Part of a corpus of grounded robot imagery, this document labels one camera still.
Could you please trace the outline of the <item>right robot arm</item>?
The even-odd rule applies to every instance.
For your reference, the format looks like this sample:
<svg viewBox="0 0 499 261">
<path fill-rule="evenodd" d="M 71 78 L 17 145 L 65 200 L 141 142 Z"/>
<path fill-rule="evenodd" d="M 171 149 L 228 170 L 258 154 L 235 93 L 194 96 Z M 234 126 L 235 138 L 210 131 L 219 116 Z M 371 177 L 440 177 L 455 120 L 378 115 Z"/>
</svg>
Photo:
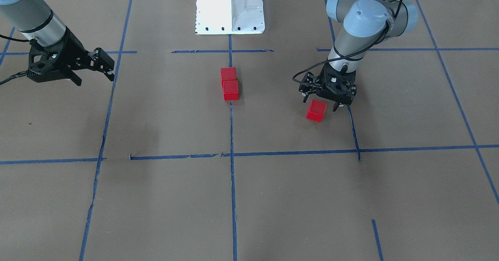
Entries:
<svg viewBox="0 0 499 261">
<path fill-rule="evenodd" d="M 80 86 L 80 69 L 99 71 L 114 81 L 114 60 L 101 48 L 87 51 L 46 0 L 1 0 L 0 12 L 31 46 L 27 70 L 1 84 L 27 77 L 36 83 L 66 79 Z"/>
</svg>

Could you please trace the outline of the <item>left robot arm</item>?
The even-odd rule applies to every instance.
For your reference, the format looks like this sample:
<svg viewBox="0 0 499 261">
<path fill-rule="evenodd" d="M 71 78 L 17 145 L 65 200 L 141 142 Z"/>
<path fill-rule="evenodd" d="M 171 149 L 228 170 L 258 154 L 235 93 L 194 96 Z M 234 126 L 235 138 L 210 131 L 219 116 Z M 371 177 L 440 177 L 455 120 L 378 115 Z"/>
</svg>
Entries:
<svg viewBox="0 0 499 261">
<path fill-rule="evenodd" d="M 417 24 L 417 7 L 404 0 L 327 0 L 329 18 L 342 23 L 322 70 L 315 76 L 301 72 L 298 90 L 307 101 L 311 94 L 334 101 L 334 110 L 351 105 L 357 94 L 356 71 L 373 46 L 412 30 Z"/>
</svg>

